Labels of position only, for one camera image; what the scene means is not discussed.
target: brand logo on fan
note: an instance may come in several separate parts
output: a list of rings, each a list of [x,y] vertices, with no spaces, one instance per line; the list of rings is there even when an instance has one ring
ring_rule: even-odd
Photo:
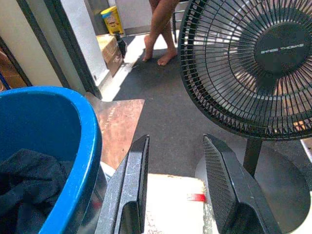
[[[303,46],[304,46],[304,44],[299,44],[299,45],[290,45],[287,47],[280,47],[280,48],[271,49],[271,50],[263,50],[263,51],[261,51],[261,54],[273,53],[273,52],[278,52],[278,51],[283,51],[283,50],[290,50],[290,49],[294,49],[297,47],[303,47]]]

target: copper sheet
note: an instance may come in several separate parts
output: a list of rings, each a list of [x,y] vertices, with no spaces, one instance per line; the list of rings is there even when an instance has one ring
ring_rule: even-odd
[[[87,93],[102,132],[101,160],[117,169],[130,149],[144,100],[104,102]]]

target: fan motor housing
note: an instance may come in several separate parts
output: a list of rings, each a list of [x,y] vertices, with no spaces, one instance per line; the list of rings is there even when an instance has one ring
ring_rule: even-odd
[[[311,36],[299,23],[283,22],[268,28],[259,38],[254,57],[259,66],[272,74],[296,70],[307,59]]]

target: bare foot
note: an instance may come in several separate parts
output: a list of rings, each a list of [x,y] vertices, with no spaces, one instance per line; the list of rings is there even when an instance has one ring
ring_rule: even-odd
[[[143,62],[147,62],[153,57],[153,46],[150,42],[150,35],[146,35],[144,37],[144,43],[145,43],[145,56],[143,58]]]
[[[163,55],[158,61],[159,66],[165,66],[171,59],[177,55],[176,49],[168,50],[165,55]]]

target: person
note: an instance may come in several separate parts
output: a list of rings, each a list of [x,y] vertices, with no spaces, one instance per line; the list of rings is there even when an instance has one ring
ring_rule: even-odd
[[[158,65],[165,66],[172,58],[177,55],[174,41],[171,34],[170,18],[179,0],[149,0],[152,9],[152,24],[149,35],[144,38],[145,56],[144,62],[153,57],[155,42],[160,34],[167,44],[167,52],[158,61]]]

